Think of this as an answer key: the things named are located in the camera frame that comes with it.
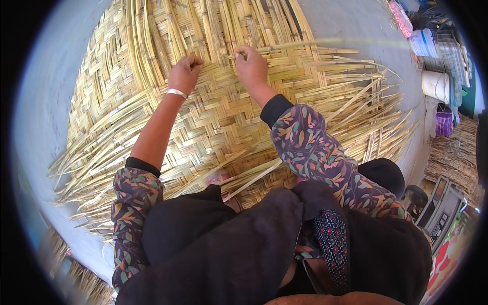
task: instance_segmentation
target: skin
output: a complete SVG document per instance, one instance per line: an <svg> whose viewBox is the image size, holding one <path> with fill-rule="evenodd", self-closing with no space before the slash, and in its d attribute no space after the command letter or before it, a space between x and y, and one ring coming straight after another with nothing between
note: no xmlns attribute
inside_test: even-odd
<svg viewBox="0 0 488 305"><path fill-rule="evenodd" d="M343 296L324 294L296 294L280 297L265 305L401 305L399 301L381 294L354 291Z"/></svg>
<svg viewBox="0 0 488 305"><path fill-rule="evenodd" d="M169 72L168 88L178 89L190 95L195 89L202 68L202 59L184 56ZM178 94L165 95L134 144L131 157L161 168L171 128L184 101L184 97Z"/></svg>
<svg viewBox="0 0 488 305"><path fill-rule="evenodd" d="M266 60L256 50L247 45L234 50L237 77L259 107L263 108L276 91L266 83L268 66ZM168 88L178 89L189 95L197 84L203 68L203 60L196 56L185 56L173 66L168 76ZM168 147L171 128L185 99L177 94L166 94L144 130L139 135L131 157L161 168Z"/></svg>

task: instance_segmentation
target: thatch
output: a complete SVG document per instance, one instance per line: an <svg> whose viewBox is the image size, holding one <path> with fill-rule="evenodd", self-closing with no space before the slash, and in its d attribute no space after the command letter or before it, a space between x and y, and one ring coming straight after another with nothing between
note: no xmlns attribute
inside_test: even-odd
<svg viewBox="0 0 488 305"><path fill-rule="evenodd" d="M432 139L425 178L437 182L440 175L460 186L468 204L481 207L476 169L476 130L478 123L461 115L450 137Z"/></svg>
<svg viewBox="0 0 488 305"><path fill-rule="evenodd" d="M112 179L167 87L170 66L196 54L204 68L181 108L161 168L165 198L196 192L224 168L244 208L295 176L278 159L260 108L239 83L232 57L239 44L258 48L268 61L269 85L292 103L321 112L330 133L360 162L396 160L412 134L395 111L398 94L382 85L387 69L318 47L296 0L115 0L88 44L76 82L66 152L52 165L69 173L58 204L80 203L74 219L105 238L113 224Z"/></svg>
<svg viewBox="0 0 488 305"><path fill-rule="evenodd" d="M64 277L61 264L69 252L68 245L53 227L49 227L38 250L40 261L48 275L57 280L65 297L75 298L75 304L108 305L112 303L114 289L93 272L71 259Z"/></svg>
<svg viewBox="0 0 488 305"><path fill-rule="evenodd" d="M68 245L53 227L49 227L42 237L38 254L42 267L52 279L56 276L68 252Z"/></svg>
<svg viewBox="0 0 488 305"><path fill-rule="evenodd" d="M80 304L108 305L113 302L114 289L100 280L93 272L73 261L68 279L76 289Z"/></svg>

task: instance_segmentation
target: black cuff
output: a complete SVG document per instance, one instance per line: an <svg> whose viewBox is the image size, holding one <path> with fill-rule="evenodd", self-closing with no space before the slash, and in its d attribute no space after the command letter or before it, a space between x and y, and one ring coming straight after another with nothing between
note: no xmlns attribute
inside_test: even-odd
<svg viewBox="0 0 488 305"><path fill-rule="evenodd" d="M293 104L281 94L272 97L261 111L261 120L273 128L274 123L281 117L285 111L293 107Z"/></svg>
<svg viewBox="0 0 488 305"><path fill-rule="evenodd" d="M151 174L156 176L156 178L159 178L159 176L161 175L161 172L154 165L151 165L134 157L127 158L127 161L125 161L125 167L133 167L145 170L146 172L150 172Z"/></svg>

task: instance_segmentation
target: concrete floor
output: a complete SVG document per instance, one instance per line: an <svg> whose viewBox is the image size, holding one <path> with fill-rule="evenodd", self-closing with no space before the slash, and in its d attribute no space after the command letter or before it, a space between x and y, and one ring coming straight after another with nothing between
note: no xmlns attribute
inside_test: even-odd
<svg viewBox="0 0 488 305"><path fill-rule="evenodd" d="M416 68L410 49L377 41L398 41L399 45L406 41L400 30L396 27L392 28L390 12L378 0L299 0L299 3L316 39L334 37L349 39L346 42L327 46L358 49L360 53L351 55L359 59L375 60L395 71L403 79L401 81L393 77L387 80L386 84L399 84L398 87L390 89L387 94L402 92L403 100L399 109L402 111L414 109L409 116L409 122L414 123L418 119L420 122L405 154L397 164L407 184L420 183L428 160L428 145L424 144L426 140L424 140L423 120L426 111L421 71ZM370 43L358 42L354 41L354 38L371 38L371 41Z"/></svg>
<svg viewBox="0 0 488 305"><path fill-rule="evenodd" d="M302 1L302 9L316 38L363 37L372 42L347 42L330 46L360 49L357 56L373 59L402 76L396 89L404 93L402 110L414 108L410 122L422 119L425 113L420 71L415 68L410 50L387 47L378 39L405 41L402 33L390 26L391 15L377 0L313 0ZM66 146L69 105L76 76L87 42L109 0L66 0L52 13L41 32L22 80L15 113L14 141L19 163L30 192L41 214L62 235L72 255L93 270L107 283L111 282L113 250L87 230L74 229L70 222L75 205L54 207L54 182L46 179L47 168ZM406 180L413 181L423 171L425 154L423 123L412 137L405 157L399 161Z"/></svg>

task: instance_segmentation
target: purple bag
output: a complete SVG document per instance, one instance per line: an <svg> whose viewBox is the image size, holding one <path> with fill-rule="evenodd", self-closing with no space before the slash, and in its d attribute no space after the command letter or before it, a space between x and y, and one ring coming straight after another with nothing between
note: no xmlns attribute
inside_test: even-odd
<svg viewBox="0 0 488 305"><path fill-rule="evenodd" d="M452 112L446 107L444 112L437 112L435 135L450 137L452 135Z"/></svg>

